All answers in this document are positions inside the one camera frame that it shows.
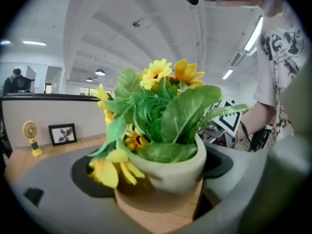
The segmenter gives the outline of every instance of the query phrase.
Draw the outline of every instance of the graphic t-shirt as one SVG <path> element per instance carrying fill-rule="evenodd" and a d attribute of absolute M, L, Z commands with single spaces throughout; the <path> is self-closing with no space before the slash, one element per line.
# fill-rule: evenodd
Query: graphic t-shirt
<path fill-rule="evenodd" d="M 300 21 L 286 2 L 282 13 L 264 17 L 257 41 L 259 79 L 257 101 L 274 106 L 276 118 L 266 146 L 293 134 L 290 119 L 279 95 L 288 87 L 309 58 L 311 45 Z"/>

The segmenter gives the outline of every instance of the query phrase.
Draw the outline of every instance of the yellow fan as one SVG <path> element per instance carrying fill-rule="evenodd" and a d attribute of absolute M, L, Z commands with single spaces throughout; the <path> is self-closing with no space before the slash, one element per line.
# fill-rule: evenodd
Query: yellow fan
<path fill-rule="evenodd" d="M 31 148 L 33 149 L 32 154 L 33 156 L 37 157 L 42 154 L 42 149 L 39 148 L 37 141 L 36 141 L 36 134 L 37 134 L 37 127 L 32 121 L 25 122 L 23 126 L 24 135 L 29 138 L 29 143 Z"/>

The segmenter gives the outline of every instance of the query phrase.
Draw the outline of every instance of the office desk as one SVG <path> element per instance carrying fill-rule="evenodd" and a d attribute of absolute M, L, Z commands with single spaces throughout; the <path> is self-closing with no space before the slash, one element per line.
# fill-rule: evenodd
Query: office desk
<path fill-rule="evenodd" d="M 67 145 L 55 147 L 52 145 L 42 145 L 41 148 L 44 153 L 38 157 L 32 156 L 30 146 L 16 148 L 13 150 L 13 153 L 8 161 L 4 176 L 8 183 L 12 183 L 19 179 L 24 173 L 31 170 L 36 164 L 48 157 L 79 150 L 85 147 L 99 146 L 104 141 L 105 135 L 99 135 L 79 139 L 76 143 Z M 153 233 L 168 233 L 192 223 L 192 217 L 198 202 L 200 188 L 201 184 L 197 189 L 196 195 L 188 205 L 184 206 L 179 211 L 169 214 L 143 212 L 128 206 L 122 202 L 118 196 L 116 197 L 116 200 L 119 207 L 145 229 Z"/>

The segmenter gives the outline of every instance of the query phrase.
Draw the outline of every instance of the white ceiling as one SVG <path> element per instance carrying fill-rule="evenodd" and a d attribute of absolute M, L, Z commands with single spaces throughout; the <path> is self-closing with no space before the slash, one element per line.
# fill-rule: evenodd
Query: white ceiling
<path fill-rule="evenodd" d="M 206 72 L 204 82 L 222 82 L 259 15 L 258 9 L 216 7 L 205 0 L 197 6 L 185 0 L 32 0 L 13 23 L 6 51 L 42 55 L 42 61 L 64 66 L 67 78 L 78 82 L 102 68 L 109 87 L 124 67 L 141 71 L 162 58 L 196 62 Z M 133 27 L 135 20 L 139 28 Z M 47 46 L 23 45 L 21 39 Z M 234 68 L 227 82 L 256 76 L 254 54 Z"/>

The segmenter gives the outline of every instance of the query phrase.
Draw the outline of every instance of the framed picture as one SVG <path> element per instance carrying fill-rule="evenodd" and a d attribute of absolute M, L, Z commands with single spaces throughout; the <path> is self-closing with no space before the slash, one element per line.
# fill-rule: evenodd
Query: framed picture
<path fill-rule="evenodd" d="M 77 142 L 75 125 L 73 123 L 50 125 L 48 127 L 53 146 Z"/>

